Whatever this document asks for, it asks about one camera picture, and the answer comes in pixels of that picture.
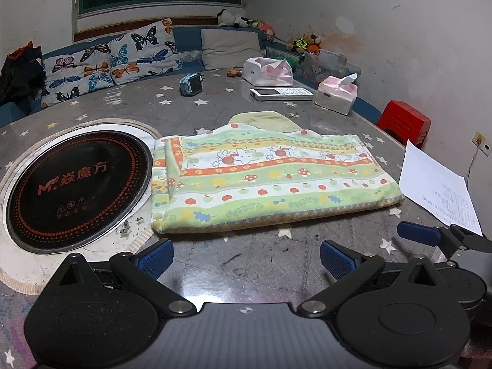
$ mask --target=butterfly print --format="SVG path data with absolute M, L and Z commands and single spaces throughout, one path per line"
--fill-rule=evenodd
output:
M 150 57 L 144 57 L 137 59 L 138 64 L 150 64 L 152 62 L 164 61 L 166 59 L 166 54 L 169 52 L 168 49 L 163 49 L 159 51 L 156 55 L 152 55 Z
M 164 19 L 162 24 L 167 33 L 171 34 L 173 32 L 173 23 L 169 19 Z
M 131 62 L 128 65 L 126 65 L 124 68 L 117 68 L 111 73 L 116 77 L 120 78 L 125 75 L 130 75 L 130 72 L 135 72 L 138 73 L 140 71 L 140 68 L 137 66 L 136 62 Z
M 174 42 L 164 42 L 164 44 L 166 44 L 166 46 L 168 46 L 171 51 L 173 52 L 173 54 L 177 54 L 178 51 L 176 49 L 176 44 Z
M 73 63 L 73 57 L 58 58 L 51 72 L 55 73 L 57 71 L 60 71 L 61 69 L 76 68 L 76 67 L 77 65 Z
M 95 67 L 86 66 L 84 68 L 84 77 L 93 75 L 96 72 L 109 72 L 108 63 L 102 62 L 100 65 L 96 65 Z
M 53 81 L 48 87 L 49 88 L 55 88 L 55 87 L 63 85 L 64 83 L 72 83 L 74 81 L 79 81 L 80 79 L 82 79 L 80 76 L 64 77 L 63 79 L 57 79 L 57 80 Z
M 80 90 L 79 87 L 74 87 L 70 92 L 70 94 L 67 93 L 67 95 L 65 95 L 61 92 L 58 92 L 56 93 L 56 96 L 58 101 L 66 101 L 66 100 L 70 100 L 71 98 L 80 96 Z
M 111 76 L 109 76 L 107 73 L 98 73 L 97 75 L 91 75 L 89 78 L 89 93 L 95 90 L 99 81 L 105 81 L 106 83 L 113 85 L 113 80 L 111 79 Z
M 128 62 L 128 57 L 126 56 L 126 54 L 127 54 L 126 44 L 123 44 L 122 47 L 120 48 L 120 51 L 118 51 L 117 56 L 111 55 L 110 58 L 111 67 L 113 68 L 121 64 L 125 65 Z
M 138 33 L 132 33 L 130 36 L 131 38 L 133 39 L 133 41 L 135 42 L 135 47 L 137 49 L 137 51 L 141 51 L 143 48 L 144 48 L 144 45 L 148 43 L 152 44 L 153 46 L 155 46 L 156 44 L 159 44 L 159 42 L 157 41 L 157 38 L 156 38 L 156 31 L 157 31 L 157 27 L 156 26 L 152 26 L 149 31 L 147 32 L 147 36 L 142 36 L 142 35 L 139 35 Z
M 109 48 L 107 43 L 98 44 L 96 46 L 89 47 L 84 54 L 82 54 L 82 58 L 80 58 L 80 62 L 86 61 L 92 54 L 96 51 L 100 51 L 101 53 L 110 54 L 111 49 Z
M 149 71 L 149 75 L 152 75 L 152 76 L 162 76 L 164 75 L 165 73 L 169 73 L 169 72 L 173 72 L 174 68 L 171 67 L 169 68 L 167 71 L 163 71 L 162 69 L 157 69 L 159 72 L 155 72 L 155 71 Z

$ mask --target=red plastic stool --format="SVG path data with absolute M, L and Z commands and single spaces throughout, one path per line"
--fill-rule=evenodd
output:
M 431 120 L 403 101 L 391 100 L 377 122 L 377 127 L 403 145 L 410 140 L 421 148 L 431 127 Z

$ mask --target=green cloth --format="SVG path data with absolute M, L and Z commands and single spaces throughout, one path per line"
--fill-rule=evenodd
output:
M 290 119 L 275 111 L 245 112 L 234 115 L 231 123 L 245 123 L 258 129 L 270 130 L 272 132 L 296 132 L 301 130 Z

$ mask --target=sheet of paper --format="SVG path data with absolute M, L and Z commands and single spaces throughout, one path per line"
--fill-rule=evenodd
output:
M 464 177 L 458 176 L 410 141 L 399 186 L 406 197 L 446 225 L 456 224 L 482 234 Z

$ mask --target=white wall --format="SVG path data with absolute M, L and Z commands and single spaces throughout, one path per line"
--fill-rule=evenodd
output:
M 1 65 L 30 40 L 44 53 L 72 44 L 72 0 L 0 0 Z
M 240 6 L 215 3 L 153 3 L 78 15 L 74 0 L 0 0 L 0 67 L 7 54 L 30 40 L 49 53 L 72 44 L 77 31 L 166 16 L 214 17 L 221 8 L 244 15 Z
M 492 0 L 243 0 L 280 38 L 323 35 L 362 68 L 359 95 L 408 102 L 432 120 L 424 150 L 465 176 L 482 132 L 492 144 Z M 492 237 L 492 156 L 479 152 L 470 194 Z

